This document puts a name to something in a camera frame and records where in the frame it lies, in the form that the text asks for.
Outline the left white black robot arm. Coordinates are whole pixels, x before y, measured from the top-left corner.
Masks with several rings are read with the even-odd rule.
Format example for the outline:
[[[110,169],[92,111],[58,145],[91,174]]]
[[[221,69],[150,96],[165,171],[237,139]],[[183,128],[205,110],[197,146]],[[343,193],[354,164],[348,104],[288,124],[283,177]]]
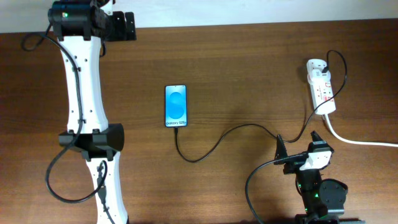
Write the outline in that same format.
[[[67,130],[59,135],[65,151],[79,152],[93,181],[98,223],[129,223],[123,203],[119,160],[122,124],[107,120],[100,83],[106,42],[136,39],[133,12],[114,11],[114,1],[55,1],[48,19],[62,51],[67,78]]]

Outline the blue screen Galaxy smartphone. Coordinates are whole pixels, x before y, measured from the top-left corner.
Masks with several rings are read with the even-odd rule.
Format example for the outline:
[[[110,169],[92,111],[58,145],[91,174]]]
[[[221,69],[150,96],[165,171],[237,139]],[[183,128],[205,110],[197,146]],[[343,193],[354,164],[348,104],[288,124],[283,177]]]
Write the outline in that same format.
[[[165,126],[167,128],[185,127],[187,119],[187,87],[168,85],[165,87]]]

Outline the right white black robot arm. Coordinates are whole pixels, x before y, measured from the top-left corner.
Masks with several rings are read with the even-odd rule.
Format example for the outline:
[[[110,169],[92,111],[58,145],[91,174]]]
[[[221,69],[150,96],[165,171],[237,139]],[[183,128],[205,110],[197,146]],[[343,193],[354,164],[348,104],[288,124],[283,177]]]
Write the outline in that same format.
[[[338,223],[344,214],[348,186],[335,179],[322,179],[320,171],[330,165],[334,149],[315,131],[312,142],[300,154],[287,154],[281,135],[277,136],[275,165],[283,165],[283,173],[295,175],[295,185],[305,207],[295,216],[295,223]]]

